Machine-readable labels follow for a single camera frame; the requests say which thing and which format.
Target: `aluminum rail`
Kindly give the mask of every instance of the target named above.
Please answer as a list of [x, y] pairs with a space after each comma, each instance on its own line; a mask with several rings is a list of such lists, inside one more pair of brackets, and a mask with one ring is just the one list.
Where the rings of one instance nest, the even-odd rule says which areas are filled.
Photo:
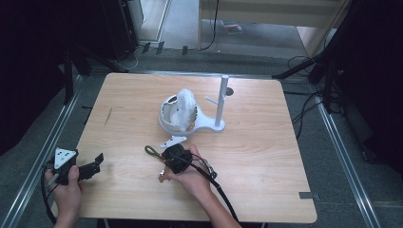
[[[316, 102], [320, 103], [321, 100], [318, 97], [316, 97]], [[364, 188], [364, 185], [362, 184], [358, 174], [355, 171], [355, 167], [350, 159], [346, 147], [344, 146], [343, 140], [341, 139], [340, 134], [338, 133], [332, 115], [329, 115], [327, 113], [323, 104], [320, 104], [318, 107], [320, 115], [323, 119], [323, 122], [326, 125], [326, 128], [329, 132], [333, 145], [335, 146], [338, 159], [340, 160], [347, 181], [350, 183], [350, 187], [352, 188], [356, 203], [358, 205], [359, 210], [361, 211], [361, 215], [364, 218], [367, 227], [380, 228], [381, 224], [373, 208], [371, 200], [369, 199], [368, 194]]]
[[81, 90], [82, 81], [82, 76], [78, 75], [74, 83], [75, 93], [71, 98], [71, 101], [63, 106], [55, 125], [52, 127], [44, 145], [42, 146], [41, 151], [39, 152], [38, 157], [36, 158], [35, 163], [31, 167], [24, 183], [21, 185], [18, 193], [16, 194], [14, 202], [12, 203], [9, 212], [1, 225], [2, 228], [16, 227], [18, 221], [23, 215], [24, 210], [29, 203], [29, 199], [32, 196], [33, 191], [35, 190], [38, 180], [40, 180], [40, 176], [42, 174], [42, 165], [45, 164], [50, 155], [54, 153], [55, 144], [59, 140], [59, 137], [63, 132], [68, 117], [70, 116], [71, 111], [73, 110], [77, 102], [78, 95]]

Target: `black electronic device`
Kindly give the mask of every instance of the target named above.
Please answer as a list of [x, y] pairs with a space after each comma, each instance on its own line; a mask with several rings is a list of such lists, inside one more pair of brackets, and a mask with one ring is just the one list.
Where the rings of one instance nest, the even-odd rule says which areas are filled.
[[[56, 217], [50, 210], [48, 205], [48, 197], [50, 193], [57, 187], [59, 184], [68, 185], [68, 172], [70, 171], [71, 166], [76, 164], [76, 159], [78, 156], [78, 150], [65, 150], [61, 148], [56, 148], [54, 156], [52, 156], [49, 161], [44, 166], [43, 174], [41, 177], [41, 191], [42, 198], [44, 200], [45, 206], [47, 208], [47, 214], [53, 224], [56, 223]], [[91, 179], [95, 174], [101, 171], [100, 164], [104, 161], [104, 154], [101, 153], [97, 158], [95, 158], [94, 162], [85, 164], [79, 167], [80, 176], [78, 181]], [[56, 185], [49, 189], [49, 192], [46, 194], [45, 190], [45, 172], [51, 168], [52, 173], [54, 174], [53, 178], [48, 182], [48, 186], [51, 187], [54, 183]]]
[[[56, 182], [62, 185], [68, 185], [68, 172], [71, 166], [76, 164], [77, 156], [78, 150], [70, 151], [57, 148], [55, 155], [48, 161], [48, 164], [53, 166], [52, 172], [54, 174], [53, 180], [51, 180], [49, 184]], [[79, 167], [80, 176], [78, 181], [91, 179], [92, 176], [99, 173], [101, 171], [100, 164], [103, 161], [104, 154], [101, 153], [94, 162]]]
[[192, 162], [192, 154], [189, 150], [185, 150], [181, 144], [175, 144], [166, 148], [162, 156], [165, 159], [163, 163], [168, 166], [174, 174], [186, 170]]

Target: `floor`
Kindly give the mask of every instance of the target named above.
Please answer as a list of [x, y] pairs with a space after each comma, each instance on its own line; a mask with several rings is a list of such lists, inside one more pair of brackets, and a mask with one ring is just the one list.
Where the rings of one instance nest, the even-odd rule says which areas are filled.
[[[144, 8], [144, 27], [140, 37], [143, 43], [152, 42], [158, 45], [164, 42], [164, 48], [189, 49], [198, 46], [198, 11], [199, 0], [156, 0], [142, 1]], [[295, 56], [306, 56], [306, 51], [299, 38], [297, 28], [269, 24], [254, 24], [237, 22], [242, 31], [228, 33], [222, 21], [217, 21], [216, 36], [214, 37], [214, 21], [203, 20], [201, 32], [201, 47], [206, 48], [214, 39], [214, 44], [208, 52], [246, 54], [254, 56], [269, 56], [273, 58], [290, 59]]]

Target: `gray floor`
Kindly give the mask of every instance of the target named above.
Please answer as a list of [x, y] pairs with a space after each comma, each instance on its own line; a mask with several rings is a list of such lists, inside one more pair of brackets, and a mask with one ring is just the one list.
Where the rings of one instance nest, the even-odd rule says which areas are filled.
[[141, 1], [143, 23], [139, 30], [139, 39], [147, 42], [158, 42], [161, 38], [166, 13], [170, 0]]
[[[196, 45], [193, 33], [194, 28], [179, 26], [178, 22], [181, 20], [175, 18], [186, 14], [186, 10], [183, 12], [181, 9], [184, 2], [188, 4], [186, 5], [187, 7], [194, 7], [194, 2], [190, 1], [172, 0], [171, 2], [171, 8], [167, 14], [161, 37], [161, 40], [165, 40], [166, 48], [180, 48], [184, 44], [189, 45], [189, 47]], [[266, 26], [271, 27], [270, 25], [245, 25], [245, 28]], [[120, 64], [125, 67], [133, 67], [130, 72], [225, 73], [234, 77], [270, 79], [270, 75], [278, 74], [288, 69], [287, 64], [290, 58], [304, 55], [303, 46], [298, 37], [293, 35], [292, 30], [293, 28], [278, 27], [276, 37], [279, 40], [273, 37], [267, 38], [273, 39], [270, 42], [271, 44], [276, 44], [272, 47], [268, 45], [267, 49], [260, 48], [260, 46], [264, 46], [261, 41], [265, 40], [267, 34], [264, 37], [259, 36], [255, 42], [254, 38], [252, 38], [254, 36], [247, 36], [249, 31], [244, 36], [236, 37], [238, 39], [236, 41], [238, 42], [237, 48], [225, 48], [224, 44], [227, 39], [231, 40], [231, 42], [232, 39], [235, 39], [233, 36], [229, 37], [225, 34], [225, 31], [218, 33], [216, 37], [218, 42], [212, 46], [212, 50], [207, 52], [189, 52], [183, 56], [180, 51], [168, 49], [159, 55], [155, 54], [155, 49], [145, 54], [141, 54], [138, 51], [136, 58], [131, 55]], [[205, 34], [203, 40], [207, 41], [211, 33], [209, 34], [206, 31], [203, 34]], [[281, 45], [283, 35], [290, 36], [288, 38], [290, 40], [285, 42], [284, 46]], [[252, 45], [248, 44], [248, 42], [257, 44], [257, 46], [250, 47]], [[92, 63], [92, 65], [94, 69], [91, 76], [84, 77], [83, 88], [77, 104], [73, 108], [65, 129], [56, 143], [59, 147], [75, 148], [85, 127], [86, 117], [89, 114], [89, 110], [82, 108], [82, 106], [92, 106], [94, 104], [102, 82], [107, 73], [110, 72], [104, 66], [99, 66], [96, 63]], [[281, 81], [281, 83], [284, 91], [312, 92], [311, 85], [306, 82], [306, 78], [303, 76], [296, 75]], [[285, 96], [290, 110], [290, 117], [294, 118], [300, 112], [307, 96], [293, 94], [286, 94]], [[16, 192], [18, 192], [28, 175], [35, 157], [40, 153], [48, 133], [63, 107], [63, 99], [64, 94], [61, 91], [32, 125], [24, 139], [11, 151], [0, 157], [0, 177], [2, 180], [0, 183], [0, 220], [6, 217]], [[400, 227], [403, 224], [403, 217], [401, 216], [403, 215], [403, 183], [400, 176], [387, 165], [368, 164], [363, 161], [358, 142], [345, 118], [336, 114], [332, 115], [332, 117], [354, 164], [355, 171], [374, 205], [380, 225], [382, 227]], [[311, 190], [320, 195], [320, 199], [315, 200], [318, 214], [317, 222], [313, 224], [271, 223], [269, 224], [270, 227], [367, 227], [357, 205], [351, 184], [348, 182], [336, 153], [332, 138], [329, 136], [327, 126], [323, 122], [318, 109], [312, 110], [304, 117], [304, 126], [298, 139], [298, 145]], [[49, 226], [51, 224], [46, 217], [40, 192], [36, 189], [30, 197], [30, 201], [17, 227]], [[95, 219], [81, 218], [78, 227], [95, 227]]]

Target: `person's left hand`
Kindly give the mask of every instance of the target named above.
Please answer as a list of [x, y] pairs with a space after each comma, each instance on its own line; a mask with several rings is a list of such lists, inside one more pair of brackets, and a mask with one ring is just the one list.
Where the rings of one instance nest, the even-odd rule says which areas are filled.
[[[71, 166], [68, 172], [68, 185], [58, 185], [53, 183], [49, 189], [54, 189], [51, 193], [56, 201], [59, 210], [59, 216], [55, 227], [74, 227], [76, 223], [80, 208], [81, 208], [81, 188], [78, 183], [80, 171], [76, 165]], [[53, 173], [50, 169], [45, 173], [45, 178], [50, 181], [53, 178]]]

